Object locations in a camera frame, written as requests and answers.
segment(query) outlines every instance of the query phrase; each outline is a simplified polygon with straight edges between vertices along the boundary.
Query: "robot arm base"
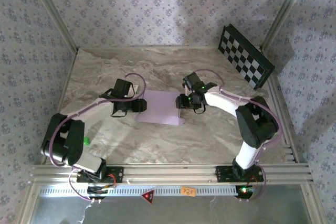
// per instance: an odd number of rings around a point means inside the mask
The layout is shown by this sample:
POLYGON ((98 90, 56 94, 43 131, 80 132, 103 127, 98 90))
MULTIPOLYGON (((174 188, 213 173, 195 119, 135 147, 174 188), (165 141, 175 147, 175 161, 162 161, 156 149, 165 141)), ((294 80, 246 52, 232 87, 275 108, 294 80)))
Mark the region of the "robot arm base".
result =
POLYGON ((256 165, 252 165, 250 168, 248 169, 243 169, 241 168, 238 163, 236 162, 236 159, 233 159, 233 162, 232 162, 232 171, 233 171, 233 174, 234 176, 239 179, 239 180, 243 180, 243 181, 246 181, 248 180, 249 181, 252 181, 251 180, 251 177, 252 176, 260 176, 260 173, 261 170, 260 170, 260 167, 256 166, 256 165))
POLYGON ((103 179, 106 178, 107 167, 106 167, 106 160, 103 158, 100 159, 101 163, 96 172, 90 172, 87 169, 83 168, 79 174, 81 174, 83 177, 89 178, 93 182, 101 182, 103 179))

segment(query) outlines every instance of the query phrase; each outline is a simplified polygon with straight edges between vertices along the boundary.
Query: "white marble texture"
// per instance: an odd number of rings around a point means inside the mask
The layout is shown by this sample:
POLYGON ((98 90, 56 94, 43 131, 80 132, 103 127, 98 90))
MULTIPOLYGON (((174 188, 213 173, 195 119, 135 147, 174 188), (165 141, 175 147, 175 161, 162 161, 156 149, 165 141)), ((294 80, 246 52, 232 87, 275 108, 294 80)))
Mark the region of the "white marble texture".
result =
MULTIPOLYGON (((174 47, 80 50, 73 67, 62 104, 62 113, 70 113, 91 103, 113 88, 117 78, 137 72, 146 79, 148 89, 184 92, 182 79, 200 68, 217 71, 225 80, 225 89, 244 96, 262 95, 254 91, 217 49, 177 49, 174 47)), ((218 83, 215 75, 200 72, 205 82, 218 83)), ((140 84, 132 76, 128 80, 140 84)), ((129 113, 126 118, 107 118, 88 133, 90 151, 108 163, 231 163, 242 144, 236 118, 208 107, 202 115, 183 110, 186 123, 180 126, 140 123, 129 113)), ((280 144, 266 150, 262 163, 280 163, 284 157, 280 144)))

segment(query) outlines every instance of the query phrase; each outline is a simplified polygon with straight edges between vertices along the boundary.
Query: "black and white checkerboard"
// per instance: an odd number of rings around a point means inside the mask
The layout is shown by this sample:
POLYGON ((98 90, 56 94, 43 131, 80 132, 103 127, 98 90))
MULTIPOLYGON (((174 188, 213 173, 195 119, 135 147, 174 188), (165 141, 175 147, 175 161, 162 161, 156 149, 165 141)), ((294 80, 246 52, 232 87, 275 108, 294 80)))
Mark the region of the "black and white checkerboard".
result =
POLYGON ((264 55, 231 24, 224 27, 219 50, 254 89, 261 88, 274 70, 264 55))

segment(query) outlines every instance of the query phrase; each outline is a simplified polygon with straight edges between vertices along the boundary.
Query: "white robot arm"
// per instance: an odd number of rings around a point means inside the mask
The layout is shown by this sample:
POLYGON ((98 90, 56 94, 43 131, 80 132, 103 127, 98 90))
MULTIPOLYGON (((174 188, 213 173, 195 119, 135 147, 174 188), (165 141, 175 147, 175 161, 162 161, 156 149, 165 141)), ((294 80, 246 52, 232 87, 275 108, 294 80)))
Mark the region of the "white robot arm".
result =
POLYGON ((243 98, 222 90, 214 83, 204 84, 196 73, 183 79, 183 86, 191 93, 181 94, 176 99, 180 109, 200 109, 207 105, 220 108, 237 117, 243 144, 233 160, 233 171, 242 177, 255 164, 255 159, 262 145, 270 140, 279 130, 276 119, 267 112, 268 105, 262 97, 243 98))
POLYGON ((97 180, 102 179, 106 161, 92 155, 83 146, 84 136, 94 124, 105 118, 123 117, 128 111, 145 111, 146 101, 137 97, 133 98, 136 88, 137 86, 134 87, 128 81, 118 79, 113 89, 107 90, 90 105, 69 115, 57 113, 52 116, 40 149, 41 153, 60 162, 59 166, 69 165, 79 168, 89 172, 97 180), (123 112, 123 116, 115 116, 117 112, 123 112), (57 127, 61 124, 62 127, 53 139, 57 127), (52 157, 49 155, 50 142, 52 143, 52 157))
MULTIPOLYGON (((235 94, 227 91, 226 93, 236 96, 235 94)), ((247 104, 247 102, 233 100, 223 95, 220 91, 220 87, 218 86, 210 88, 204 94, 204 97, 207 105, 220 108, 235 117, 237 117, 236 110, 238 107, 245 106, 247 104)), ((249 169, 254 164, 255 157, 257 156, 260 148, 261 147, 251 147, 244 141, 238 155, 236 156, 237 164, 244 170, 249 169)))

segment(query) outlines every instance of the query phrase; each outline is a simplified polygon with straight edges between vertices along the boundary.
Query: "green object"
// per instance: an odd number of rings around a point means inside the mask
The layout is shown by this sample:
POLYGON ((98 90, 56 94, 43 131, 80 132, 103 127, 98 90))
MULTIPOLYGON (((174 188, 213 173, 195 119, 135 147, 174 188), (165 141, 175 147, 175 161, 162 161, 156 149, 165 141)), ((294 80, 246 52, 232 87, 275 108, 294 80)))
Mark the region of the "green object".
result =
POLYGON ((85 136, 84 137, 84 145, 89 146, 90 142, 91 142, 90 138, 88 138, 87 136, 85 136))

